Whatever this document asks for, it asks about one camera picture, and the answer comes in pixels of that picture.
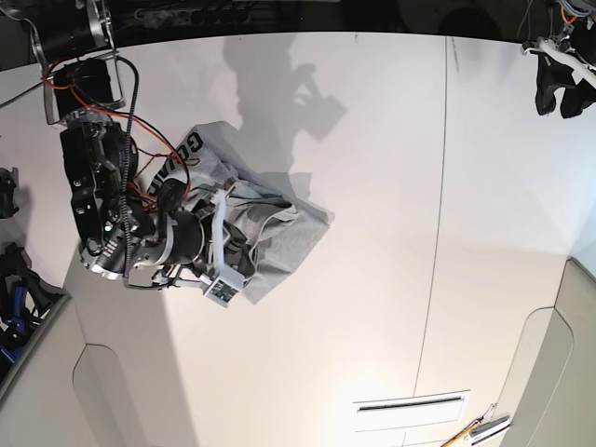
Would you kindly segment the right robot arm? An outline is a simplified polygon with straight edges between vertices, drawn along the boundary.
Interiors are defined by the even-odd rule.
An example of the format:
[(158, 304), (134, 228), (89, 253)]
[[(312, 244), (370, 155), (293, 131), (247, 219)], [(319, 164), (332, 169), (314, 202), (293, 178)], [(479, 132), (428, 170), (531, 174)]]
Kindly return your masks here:
[(111, 13), (103, 1), (5, 1), (26, 22), (41, 66), (47, 122), (61, 125), (64, 170), (85, 267), (128, 280), (152, 267), (152, 287), (187, 283), (206, 293), (241, 291), (251, 273), (246, 241), (226, 220), (237, 186), (216, 154), (197, 142), (169, 146), (164, 181), (139, 184), (139, 147), (131, 129), (136, 97), (125, 96)]

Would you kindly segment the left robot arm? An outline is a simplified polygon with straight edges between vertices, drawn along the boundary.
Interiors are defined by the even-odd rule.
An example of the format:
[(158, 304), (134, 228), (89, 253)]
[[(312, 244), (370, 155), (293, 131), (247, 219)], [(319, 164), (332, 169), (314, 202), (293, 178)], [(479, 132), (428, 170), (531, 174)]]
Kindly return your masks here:
[(535, 109), (579, 116), (595, 103), (595, 3), (550, 1), (549, 35), (521, 43), (523, 55), (537, 57)]

